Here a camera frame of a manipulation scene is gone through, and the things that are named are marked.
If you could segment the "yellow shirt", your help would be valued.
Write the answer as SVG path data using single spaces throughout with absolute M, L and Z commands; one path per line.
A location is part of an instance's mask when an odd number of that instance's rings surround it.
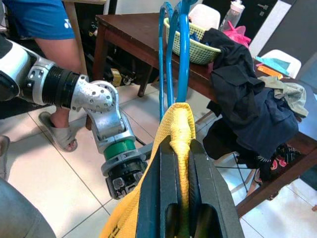
M 192 110 L 187 103 L 175 103 L 164 114 L 153 143 L 150 161 L 138 185 L 116 206 L 99 238 L 135 238 L 139 202 L 144 179 L 152 168 L 159 145 L 167 136 L 171 136 L 169 145 L 178 157 L 178 171 L 181 192 L 180 238 L 189 238 L 189 175 L 188 160 L 190 143 L 196 138 L 195 122 Z

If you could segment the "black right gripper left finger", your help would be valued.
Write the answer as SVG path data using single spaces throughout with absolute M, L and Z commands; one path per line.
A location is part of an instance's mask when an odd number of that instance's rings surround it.
M 135 238 L 175 238 L 180 232 L 178 157 L 169 141 L 160 143 L 140 190 Z

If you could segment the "black garment with pink print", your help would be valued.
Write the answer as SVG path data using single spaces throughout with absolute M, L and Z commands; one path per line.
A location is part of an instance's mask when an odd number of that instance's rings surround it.
M 269 160 L 261 161 L 259 176 L 255 178 L 255 182 L 261 186 L 263 182 L 270 181 L 281 174 L 288 164 L 300 158 L 302 154 L 302 152 L 288 144 L 279 145 Z

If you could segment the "clear water bottle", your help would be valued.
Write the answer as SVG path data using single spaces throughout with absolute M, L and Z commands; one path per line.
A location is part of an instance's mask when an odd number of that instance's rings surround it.
M 242 0 L 233 0 L 230 4 L 230 9 L 228 10 L 219 27 L 219 30 L 221 32 L 230 30 L 230 24 L 232 25 L 232 27 L 236 27 L 244 9 L 245 6 L 243 5 Z

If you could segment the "navy blue garment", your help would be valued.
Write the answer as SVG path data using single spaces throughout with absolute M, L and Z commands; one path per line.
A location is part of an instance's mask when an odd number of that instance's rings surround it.
M 244 125 L 232 122 L 224 113 L 203 138 L 209 157 L 217 160 L 236 151 L 254 152 L 269 160 L 277 147 L 298 133 L 298 123 L 286 102 L 274 97 L 272 89 L 255 96 L 258 117 Z

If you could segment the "teal cloth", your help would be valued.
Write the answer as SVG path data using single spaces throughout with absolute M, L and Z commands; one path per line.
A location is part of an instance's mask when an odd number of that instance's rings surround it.
M 272 69 L 275 69 L 283 74 L 289 74 L 289 72 L 287 71 L 290 63 L 280 60 L 280 59 L 276 59 L 276 58 L 262 58 L 262 57 L 258 57 L 256 56 L 255 59 L 269 67 L 271 67 Z

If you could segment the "dark brown wooden table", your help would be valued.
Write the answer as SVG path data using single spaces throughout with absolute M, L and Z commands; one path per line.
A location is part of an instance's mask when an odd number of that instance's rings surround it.
M 102 80 L 110 43 L 146 62 L 150 69 L 159 67 L 159 14 L 97 15 L 99 25 L 93 63 L 93 80 Z M 288 164 L 280 174 L 248 195 L 237 206 L 242 217 L 270 195 L 290 184 L 308 169 L 317 165 L 317 100 L 309 90 L 306 106 L 309 115 L 299 123 L 299 133 L 288 144 L 302 156 Z

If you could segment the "person in blue shorts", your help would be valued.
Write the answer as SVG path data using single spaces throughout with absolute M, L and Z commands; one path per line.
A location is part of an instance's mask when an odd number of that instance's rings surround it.
M 74 31 L 61 0 L 2 0 L 22 37 L 33 38 L 47 59 L 80 74 L 81 61 Z M 55 127 L 69 126 L 69 110 L 51 114 Z

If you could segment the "light green plastic basket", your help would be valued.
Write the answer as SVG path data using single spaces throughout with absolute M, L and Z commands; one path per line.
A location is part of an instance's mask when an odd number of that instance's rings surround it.
M 166 17 L 164 19 L 164 26 L 166 28 L 166 43 L 168 43 L 169 40 L 169 19 Z M 190 34 L 192 34 L 194 31 L 205 31 L 204 28 L 199 27 L 193 23 L 189 23 L 189 31 Z M 199 65 L 205 65 L 213 62 L 218 55 L 220 55 L 221 50 L 218 48 L 211 47 L 206 44 L 202 44 L 199 42 L 196 42 L 192 39 L 190 41 L 190 62 L 194 64 Z M 174 43 L 172 47 L 173 53 L 180 56 L 180 32 L 176 30 L 174 35 Z

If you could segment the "grey slipper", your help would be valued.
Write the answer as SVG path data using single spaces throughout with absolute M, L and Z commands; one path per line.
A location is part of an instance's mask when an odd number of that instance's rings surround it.
M 40 122 L 49 132 L 54 143 L 65 152 L 73 152 L 77 149 L 78 143 L 75 134 L 70 127 L 58 128 L 51 122 L 51 114 L 49 112 L 42 112 L 38 116 Z
M 0 135 L 0 178 L 7 181 L 7 153 L 10 146 L 10 139 Z

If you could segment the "grey green shirt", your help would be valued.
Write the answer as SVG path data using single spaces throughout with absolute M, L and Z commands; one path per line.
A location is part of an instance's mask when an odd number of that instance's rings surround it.
M 264 82 L 266 88 L 273 89 L 274 97 L 284 100 L 299 117 L 308 116 L 309 111 L 305 108 L 307 94 L 303 86 L 292 82 L 282 82 L 277 76 L 261 76 L 258 79 Z

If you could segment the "pink plastic bag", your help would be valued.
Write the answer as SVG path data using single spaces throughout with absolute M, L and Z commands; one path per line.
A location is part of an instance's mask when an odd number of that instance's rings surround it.
M 228 26 L 229 28 L 224 31 L 224 34 L 233 40 L 236 43 L 239 43 L 245 47 L 249 47 L 249 44 L 251 43 L 251 39 L 245 36 L 246 27 L 245 26 L 238 26 L 234 27 L 230 21 L 225 23 L 225 26 Z

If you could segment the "blue plastic hanger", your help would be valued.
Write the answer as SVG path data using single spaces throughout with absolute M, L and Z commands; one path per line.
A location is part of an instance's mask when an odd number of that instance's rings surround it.
M 159 11 L 158 25 L 158 61 L 159 61 L 159 119 L 164 116 L 164 81 L 167 82 L 167 105 L 172 106 L 175 102 L 185 102 L 187 97 L 187 87 L 189 79 L 190 65 L 190 31 L 188 13 L 190 6 L 197 0 L 181 0 L 175 7 L 169 2 L 164 2 Z M 166 59 L 163 58 L 163 21 L 165 17 L 169 19 L 169 37 L 166 48 Z M 178 93 L 174 98 L 172 82 L 172 48 L 176 30 L 180 32 L 180 55 L 178 72 Z

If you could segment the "plain black garment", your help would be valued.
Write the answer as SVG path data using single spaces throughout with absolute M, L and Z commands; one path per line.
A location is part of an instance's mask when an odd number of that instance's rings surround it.
M 256 95 L 264 89 L 249 49 L 213 28 L 204 33 L 201 42 L 220 49 L 213 62 L 211 84 L 221 111 L 233 123 L 248 124 L 259 116 Z

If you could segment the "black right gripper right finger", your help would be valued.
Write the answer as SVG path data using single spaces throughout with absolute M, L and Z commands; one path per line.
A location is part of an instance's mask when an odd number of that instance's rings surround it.
M 192 140 L 188 161 L 189 231 L 192 238 L 245 238 L 227 183 Z

